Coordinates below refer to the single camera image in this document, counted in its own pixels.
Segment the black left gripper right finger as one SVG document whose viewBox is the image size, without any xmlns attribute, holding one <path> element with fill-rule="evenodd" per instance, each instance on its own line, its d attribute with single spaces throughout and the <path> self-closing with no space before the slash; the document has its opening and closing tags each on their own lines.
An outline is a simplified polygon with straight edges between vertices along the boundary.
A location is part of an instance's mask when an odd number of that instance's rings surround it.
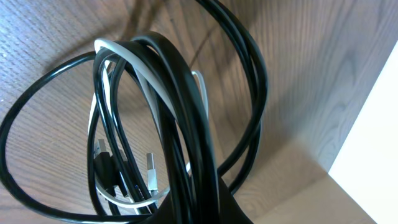
<svg viewBox="0 0 398 224">
<path fill-rule="evenodd" d="M 222 224 L 253 224 L 241 210 L 228 187 L 221 177 L 218 177 L 220 199 L 220 223 Z"/>
</svg>

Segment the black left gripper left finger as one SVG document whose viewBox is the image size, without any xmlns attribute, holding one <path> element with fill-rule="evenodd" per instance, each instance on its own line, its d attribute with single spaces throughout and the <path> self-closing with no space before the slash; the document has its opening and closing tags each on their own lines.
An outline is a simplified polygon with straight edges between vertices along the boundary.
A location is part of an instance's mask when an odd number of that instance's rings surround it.
<svg viewBox="0 0 398 224">
<path fill-rule="evenodd" d="M 192 208 L 192 196 L 190 194 L 175 204 L 172 193 L 169 192 L 159 209 L 146 220 L 146 223 L 191 224 L 193 223 Z"/>
</svg>

